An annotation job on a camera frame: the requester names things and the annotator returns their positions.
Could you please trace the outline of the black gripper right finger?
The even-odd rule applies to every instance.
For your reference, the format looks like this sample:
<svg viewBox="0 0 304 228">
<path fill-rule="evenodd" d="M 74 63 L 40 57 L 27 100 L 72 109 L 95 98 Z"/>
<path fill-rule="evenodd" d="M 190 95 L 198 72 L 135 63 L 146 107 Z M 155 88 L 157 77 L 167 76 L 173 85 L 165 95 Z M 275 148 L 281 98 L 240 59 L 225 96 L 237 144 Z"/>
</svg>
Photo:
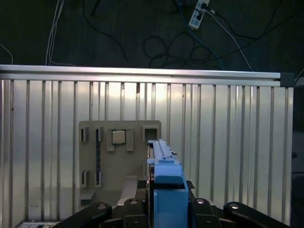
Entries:
<svg viewBox="0 0 304 228">
<path fill-rule="evenodd" d="M 213 202 L 196 198 L 194 186 L 187 181 L 189 189 L 188 227 L 189 228 L 288 228 L 289 226 L 267 216 L 243 203 L 228 202 L 218 208 Z"/>
</svg>

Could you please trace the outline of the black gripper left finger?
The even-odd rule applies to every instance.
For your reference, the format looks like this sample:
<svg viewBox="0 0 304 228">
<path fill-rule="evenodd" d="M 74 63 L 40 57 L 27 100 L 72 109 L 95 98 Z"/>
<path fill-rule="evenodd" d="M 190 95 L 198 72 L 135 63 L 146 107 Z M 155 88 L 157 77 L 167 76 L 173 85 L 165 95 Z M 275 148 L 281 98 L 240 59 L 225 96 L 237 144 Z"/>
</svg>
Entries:
<svg viewBox="0 0 304 228">
<path fill-rule="evenodd" d="M 121 199 L 114 207 L 104 202 L 78 211 L 60 222 L 62 228 L 149 228 L 146 181 L 137 182 L 134 198 Z"/>
</svg>

